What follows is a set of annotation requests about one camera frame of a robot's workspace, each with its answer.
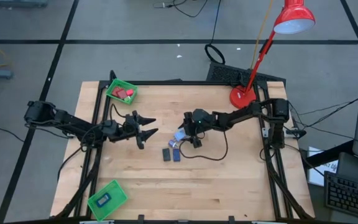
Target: gray floor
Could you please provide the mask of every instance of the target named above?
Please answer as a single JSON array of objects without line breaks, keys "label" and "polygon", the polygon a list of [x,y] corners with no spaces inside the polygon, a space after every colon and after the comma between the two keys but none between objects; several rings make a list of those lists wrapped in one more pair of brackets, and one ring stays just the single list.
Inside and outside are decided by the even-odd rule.
[{"label": "gray floor", "polygon": [[[218,0],[208,1],[191,19],[174,9],[153,9],[157,0],[80,0],[67,39],[208,39]],[[45,9],[0,9],[0,39],[58,40],[73,0],[49,0]],[[358,24],[358,0],[347,0]],[[183,5],[196,12],[203,1]],[[268,0],[223,0],[216,39],[255,39]],[[282,1],[275,1],[263,38],[269,35]],[[291,40],[357,40],[339,0],[307,1],[316,26],[302,34],[277,35]],[[228,65],[249,68],[253,45],[217,45]],[[29,100],[37,100],[57,49],[55,44],[0,44],[13,61],[12,80],[0,80],[0,127],[27,133],[23,115]],[[74,113],[83,81],[106,80],[110,69],[125,80],[205,80],[209,60],[203,44],[76,45],[63,48],[47,100]],[[287,79],[289,100],[302,113],[358,97],[358,45],[273,45],[260,72]],[[317,125],[352,136],[357,103]],[[310,123],[325,113],[303,117]],[[301,147],[327,149],[348,139],[309,130]],[[56,189],[57,170],[66,141],[37,131],[27,156],[6,221],[47,218]],[[0,132],[0,204],[22,143]],[[317,206],[318,215],[324,215]]]}]

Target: lamp base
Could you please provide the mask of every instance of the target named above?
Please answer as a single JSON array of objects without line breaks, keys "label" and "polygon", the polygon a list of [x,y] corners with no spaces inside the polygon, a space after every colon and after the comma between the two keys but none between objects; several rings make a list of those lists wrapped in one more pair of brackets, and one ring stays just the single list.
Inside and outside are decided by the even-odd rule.
[{"label": "lamp base", "polygon": [[244,108],[249,105],[250,102],[256,100],[256,95],[253,89],[245,93],[246,88],[243,86],[236,86],[230,92],[230,102],[236,108]]}]

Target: small block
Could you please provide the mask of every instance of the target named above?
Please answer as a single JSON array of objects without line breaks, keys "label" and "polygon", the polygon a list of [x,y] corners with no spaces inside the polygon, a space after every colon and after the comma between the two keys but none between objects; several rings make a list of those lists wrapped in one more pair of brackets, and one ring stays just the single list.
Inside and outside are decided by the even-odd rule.
[{"label": "small block", "polygon": [[180,152],[179,152],[179,149],[173,149],[172,155],[173,155],[173,161],[174,161],[174,162],[180,162]]},{"label": "small block", "polygon": [[134,94],[134,91],[133,90],[127,90],[126,93],[127,93],[128,96],[132,96]]},{"label": "small block", "polygon": [[120,99],[125,99],[128,96],[127,93],[125,92],[125,90],[119,90],[117,92],[117,95],[118,95],[118,97],[120,97]]},{"label": "small block", "polygon": [[171,154],[169,153],[169,149],[162,149],[162,157],[165,162],[171,161]]},{"label": "small block", "polygon": [[108,203],[111,200],[111,197],[108,193],[105,193],[102,197],[100,197],[98,199],[98,201],[96,202],[96,205],[101,208],[103,207],[103,205],[105,205],[106,203]]},{"label": "small block", "polygon": [[121,91],[121,90],[123,90],[123,88],[118,87],[118,86],[117,86],[117,87],[114,87],[114,89],[112,90],[111,94],[112,94],[113,96],[118,97],[117,92],[118,92],[118,91]]},{"label": "small block", "polygon": [[183,138],[186,137],[185,130],[183,128],[179,129],[174,135],[177,141],[181,141]]}]

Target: red desk lamp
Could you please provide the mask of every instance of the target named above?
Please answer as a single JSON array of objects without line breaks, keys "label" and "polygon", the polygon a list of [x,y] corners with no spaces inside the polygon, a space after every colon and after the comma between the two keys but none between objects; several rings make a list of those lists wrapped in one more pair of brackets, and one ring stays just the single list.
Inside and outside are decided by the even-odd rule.
[{"label": "red desk lamp", "polygon": [[285,0],[284,8],[274,22],[273,31],[264,45],[262,53],[259,54],[258,61],[251,72],[247,87],[237,86],[230,93],[230,102],[236,108],[243,108],[256,100],[255,92],[251,90],[256,77],[256,71],[268,49],[270,48],[273,37],[278,34],[296,34],[308,30],[316,23],[313,13],[303,5],[303,0]]}]

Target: lamp shade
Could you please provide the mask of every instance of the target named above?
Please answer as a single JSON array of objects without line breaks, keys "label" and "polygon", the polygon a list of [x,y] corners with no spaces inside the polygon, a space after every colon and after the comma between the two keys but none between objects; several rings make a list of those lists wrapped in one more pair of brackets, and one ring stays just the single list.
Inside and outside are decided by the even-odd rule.
[{"label": "lamp shade", "polygon": [[273,29],[278,34],[296,34],[312,28],[315,23],[313,13],[303,5],[303,0],[285,0]]}]

